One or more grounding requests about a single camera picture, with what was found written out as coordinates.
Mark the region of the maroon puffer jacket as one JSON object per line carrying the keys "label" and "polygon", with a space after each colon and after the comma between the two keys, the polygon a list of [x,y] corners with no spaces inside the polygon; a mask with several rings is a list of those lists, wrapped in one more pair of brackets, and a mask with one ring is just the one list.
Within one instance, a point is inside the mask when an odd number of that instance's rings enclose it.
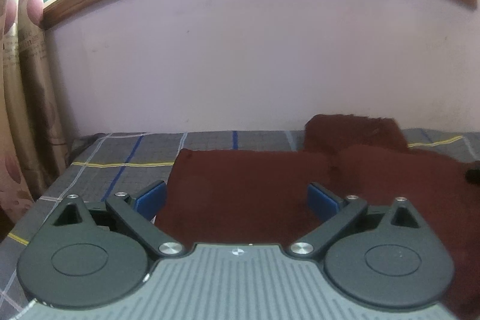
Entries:
{"label": "maroon puffer jacket", "polygon": [[410,149],[390,118],[316,115],[298,152],[183,149],[156,226],[186,247],[285,246],[319,224],[310,183],[372,205],[408,198],[454,260],[445,305],[461,319],[479,316],[479,163]]}

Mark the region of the grey plaid bed sheet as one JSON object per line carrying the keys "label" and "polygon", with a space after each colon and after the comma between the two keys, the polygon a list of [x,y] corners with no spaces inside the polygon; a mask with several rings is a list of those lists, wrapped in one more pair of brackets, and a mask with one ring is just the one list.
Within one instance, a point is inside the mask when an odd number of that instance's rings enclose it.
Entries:
{"label": "grey plaid bed sheet", "polygon": [[183,149],[298,152],[298,132],[138,133],[104,136],[49,188],[1,245],[3,319],[461,319],[442,299],[419,310],[376,310],[337,291],[314,261],[290,257],[278,243],[196,243],[152,267],[128,296],[91,309],[61,309],[29,300],[17,278],[20,255],[54,208],[77,194],[101,202],[166,184]]}

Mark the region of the floral beige curtain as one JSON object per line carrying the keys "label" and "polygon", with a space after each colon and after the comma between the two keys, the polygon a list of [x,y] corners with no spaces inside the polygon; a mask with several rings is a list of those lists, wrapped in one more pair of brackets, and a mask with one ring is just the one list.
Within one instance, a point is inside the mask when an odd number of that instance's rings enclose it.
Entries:
{"label": "floral beige curtain", "polygon": [[1,0],[1,213],[18,221],[67,167],[43,0]]}

